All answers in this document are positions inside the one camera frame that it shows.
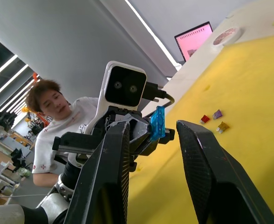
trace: purple fuse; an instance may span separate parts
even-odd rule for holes
[[[217,110],[217,111],[213,114],[212,118],[215,120],[215,119],[218,119],[218,118],[220,118],[220,117],[222,117],[222,116],[223,116],[223,114],[222,114],[221,110]]]

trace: brown hair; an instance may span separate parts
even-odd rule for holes
[[[26,98],[26,104],[30,110],[34,112],[42,112],[40,108],[39,98],[42,93],[48,90],[54,90],[60,93],[61,87],[57,82],[46,79],[41,79],[33,86]]]

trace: yellow table surface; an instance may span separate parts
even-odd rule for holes
[[[237,159],[274,213],[274,36],[225,47],[166,116],[204,126]],[[221,122],[231,128],[219,134]],[[130,174],[129,224],[198,223],[185,180],[178,135],[137,159]]]

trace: camera lens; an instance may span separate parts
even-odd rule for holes
[[[136,91],[137,91],[137,87],[134,86],[134,85],[131,85],[131,87],[130,87],[130,92],[131,92],[131,93],[134,93],[134,92],[136,92]]]
[[[116,89],[120,89],[120,88],[122,87],[122,84],[121,84],[120,82],[115,82],[115,83],[114,83],[114,87],[115,87]]]

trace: ceiling light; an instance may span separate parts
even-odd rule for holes
[[[172,57],[172,55],[170,54],[170,52],[167,50],[167,48],[163,45],[163,43],[160,41],[160,39],[154,34],[154,32],[152,31],[152,29],[146,24],[146,22],[143,20],[143,18],[141,17],[141,15],[137,12],[137,10],[132,6],[132,4],[129,2],[129,0],[125,0],[125,2],[129,5],[129,7],[133,10],[133,12],[135,13],[135,15],[138,17],[138,19],[142,22],[142,24],[145,26],[145,28],[147,29],[147,31],[151,34],[151,36],[154,38],[154,40],[156,41],[156,43],[159,45],[159,47],[161,48],[161,50],[164,52],[164,54],[166,55],[166,57],[169,59],[169,61],[172,63],[172,65],[178,70],[177,66],[179,66],[180,64],[177,63],[174,58]]]
[[[16,110],[14,110],[14,113],[16,113],[19,109],[21,109],[25,104],[26,104],[25,102],[21,104]]]
[[[16,100],[15,103],[13,103],[13,105],[11,105],[8,109],[7,109],[7,113],[14,111],[18,106],[20,106],[21,102],[24,102],[26,99],[26,94],[28,93],[28,91],[26,91],[18,100]],[[12,109],[20,100],[22,100],[14,109]]]
[[[15,113],[18,114],[22,110],[23,107],[19,108],[19,110],[17,110]]]
[[[13,57],[11,57],[10,60],[8,60],[4,65],[2,65],[0,67],[0,73],[2,72],[2,70],[4,70],[10,63],[13,62],[13,60],[15,60],[18,57],[18,55],[14,55]]]
[[[13,113],[17,108],[19,108],[22,104],[24,104],[25,102],[25,99],[26,99],[26,97],[24,97],[23,98],[23,100],[22,101],[20,101],[18,104],[17,104],[17,106],[15,106],[11,111],[10,111],[10,113]]]
[[[0,93],[12,82],[14,81],[14,79],[16,79],[24,70],[25,68],[28,67],[28,64],[25,65],[22,69],[20,69],[9,81],[7,81],[6,84],[4,84],[1,88],[0,88]]]
[[[27,87],[29,87],[31,85],[31,83],[34,82],[34,79],[30,81],[30,83],[28,83],[20,92],[18,92],[18,94],[16,96],[14,96],[6,105],[4,105],[4,107],[2,107],[2,109],[0,110],[0,112],[3,112],[4,109],[6,109],[21,93],[23,93],[23,91],[25,89],[27,89]]]
[[[11,127],[11,129],[13,129],[20,121],[22,121],[22,119],[27,115],[27,113],[21,113],[19,114],[18,117],[15,118],[14,124]]]
[[[21,113],[23,113],[21,110],[17,113],[17,116],[19,116]]]

